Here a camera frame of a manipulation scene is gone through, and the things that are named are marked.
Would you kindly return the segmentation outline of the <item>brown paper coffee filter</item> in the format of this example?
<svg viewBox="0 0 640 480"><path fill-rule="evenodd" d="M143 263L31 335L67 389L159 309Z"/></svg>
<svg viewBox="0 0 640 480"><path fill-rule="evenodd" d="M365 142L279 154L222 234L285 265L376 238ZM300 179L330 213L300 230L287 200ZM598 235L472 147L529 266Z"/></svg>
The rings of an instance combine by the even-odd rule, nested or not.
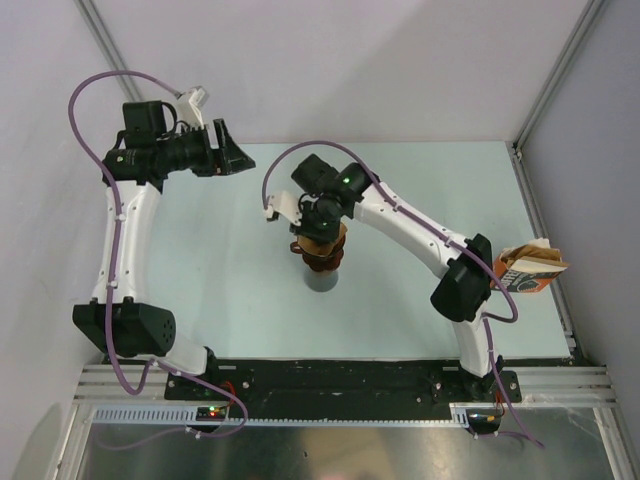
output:
<svg viewBox="0 0 640 480"><path fill-rule="evenodd" d="M309 237L298 235L296 237L297 245L307 255L315 257L328 257L334 248L345 238L348 228L344 223L339 226L338 237L336 240L329 242L320 242L312 240Z"/></svg>

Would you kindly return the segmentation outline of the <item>amber plastic coffee dripper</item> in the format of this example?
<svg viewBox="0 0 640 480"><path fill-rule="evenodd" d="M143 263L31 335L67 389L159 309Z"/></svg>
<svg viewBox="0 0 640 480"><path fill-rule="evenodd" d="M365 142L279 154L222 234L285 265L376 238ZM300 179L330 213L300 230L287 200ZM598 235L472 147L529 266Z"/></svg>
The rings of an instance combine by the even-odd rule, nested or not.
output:
<svg viewBox="0 0 640 480"><path fill-rule="evenodd" d="M338 238L334 242L320 244L308 237L298 235L289 245L291 253L300 255L305 265L319 276L328 276L340 267L344 257L344 246L348 228L340 224Z"/></svg>

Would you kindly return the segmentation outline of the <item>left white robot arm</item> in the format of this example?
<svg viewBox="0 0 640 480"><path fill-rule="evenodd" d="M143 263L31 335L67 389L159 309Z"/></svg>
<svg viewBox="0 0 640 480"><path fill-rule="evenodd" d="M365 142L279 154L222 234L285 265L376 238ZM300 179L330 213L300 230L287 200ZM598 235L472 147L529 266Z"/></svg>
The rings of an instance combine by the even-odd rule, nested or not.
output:
<svg viewBox="0 0 640 480"><path fill-rule="evenodd" d="M98 281L91 300L74 307L72 320L103 353L154 356L189 373L189 390L209 399L222 385L220 372L211 368L211 350L185 338L174 314L149 300L152 227L170 174L228 176L254 168L255 162L223 119L206 125L194 104L127 102L122 112L124 128L100 163L106 169L108 220Z"/></svg>

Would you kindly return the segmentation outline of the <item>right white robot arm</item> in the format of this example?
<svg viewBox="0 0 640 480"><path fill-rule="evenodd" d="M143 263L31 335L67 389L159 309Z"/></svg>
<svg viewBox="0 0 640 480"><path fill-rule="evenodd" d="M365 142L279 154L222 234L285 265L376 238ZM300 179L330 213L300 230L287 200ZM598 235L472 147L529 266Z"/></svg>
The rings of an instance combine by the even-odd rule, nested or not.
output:
<svg viewBox="0 0 640 480"><path fill-rule="evenodd" d="M498 388L498 356L483 324L491 295L491 243L481 234L467 238L400 204L377 177L352 163L338 171L315 154L293 171L301 188L299 220L291 226L292 252L301 255L311 276L332 276L346 243L345 218L368 225L418 258L439 283L430 296L435 310L451 321L464 371L464 393L486 400Z"/></svg>

